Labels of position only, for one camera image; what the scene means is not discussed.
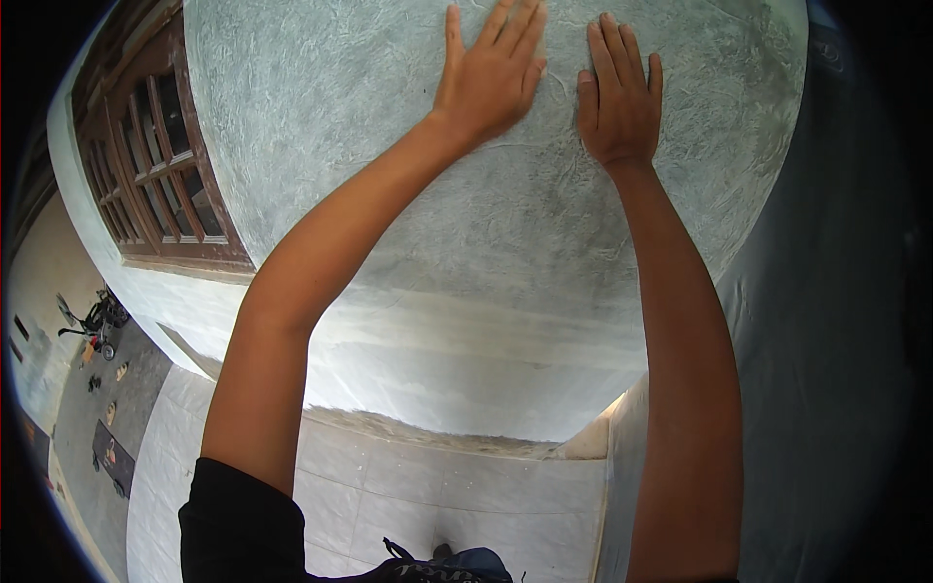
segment blue fabric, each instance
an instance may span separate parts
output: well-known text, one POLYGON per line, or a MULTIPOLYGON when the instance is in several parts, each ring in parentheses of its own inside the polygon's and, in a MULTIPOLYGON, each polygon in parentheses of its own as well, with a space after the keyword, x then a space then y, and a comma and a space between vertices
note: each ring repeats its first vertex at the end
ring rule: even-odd
POLYGON ((479 576, 491 576, 498 579, 512 580, 512 575, 499 559, 499 555, 486 547, 468 548, 444 559, 440 564, 448 567, 460 567, 479 576))

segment white tiled floor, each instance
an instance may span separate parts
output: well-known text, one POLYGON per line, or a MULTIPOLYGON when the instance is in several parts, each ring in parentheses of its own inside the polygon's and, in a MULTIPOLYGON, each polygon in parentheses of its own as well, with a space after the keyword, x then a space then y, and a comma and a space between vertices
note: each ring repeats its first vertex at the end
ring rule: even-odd
MULTIPOLYGON (((178 509, 188 500, 214 385, 173 367, 136 464, 127 524, 132 583, 180 581, 178 509)), ((364 573, 389 557, 384 536, 418 559, 448 542, 489 547, 518 580, 591 579, 605 461, 487 457, 361 436, 302 420, 295 501, 305 517, 305 566, 364 573)))

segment black bag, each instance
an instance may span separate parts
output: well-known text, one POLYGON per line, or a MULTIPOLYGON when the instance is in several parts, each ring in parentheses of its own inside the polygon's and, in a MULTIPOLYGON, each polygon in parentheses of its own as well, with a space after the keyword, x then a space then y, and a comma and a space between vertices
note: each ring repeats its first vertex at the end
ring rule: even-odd
POLYGON ((449 567, 430 561, 418 561, 401 545, 388 538, 383 537, 383 543, 385 543, 385 549, 394 557, 378 567, 378 570, 391 571, 391 575, 389 573, 383 575, 388 580, 395 580, 398 583, 452 583, 453 581, 512 583, 510 578, 477 575, 463 567, 449 567))

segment doormat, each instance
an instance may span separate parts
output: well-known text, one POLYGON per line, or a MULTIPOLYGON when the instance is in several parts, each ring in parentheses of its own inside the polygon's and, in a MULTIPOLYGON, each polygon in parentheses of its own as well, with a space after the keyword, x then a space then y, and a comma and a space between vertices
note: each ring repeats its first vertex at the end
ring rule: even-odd
POLYGON ((100 419, 97 420, 97 426, 94 428, 92 448, 98 463, 107 470, 110 478, 119 484, 126 497, 130 497, 132 472, 136 468, 136 462, 111 435, 100 419))

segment stroller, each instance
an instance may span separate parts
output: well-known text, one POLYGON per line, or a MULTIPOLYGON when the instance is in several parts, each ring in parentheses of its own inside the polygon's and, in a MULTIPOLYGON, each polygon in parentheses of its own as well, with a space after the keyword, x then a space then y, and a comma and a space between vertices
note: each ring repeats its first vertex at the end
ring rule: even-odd
POLYGON ((69 326, 80 325, 80 330, 71 328, 62 328, 59 330, 59 336, 62 334, 80 334, 91 343, 94 352, 101 353, 104 360, 113 360, 117 350, 109 342, 110 334, 114 328, 122 328, 124 324, 130 321, 130 313, 119 302, 110 286, 98 290, 98 301, 91 306, 91 311, 83 320, 78 319, 68 309, 62 294, 55 294, 58 300, 59 310, 69 326))

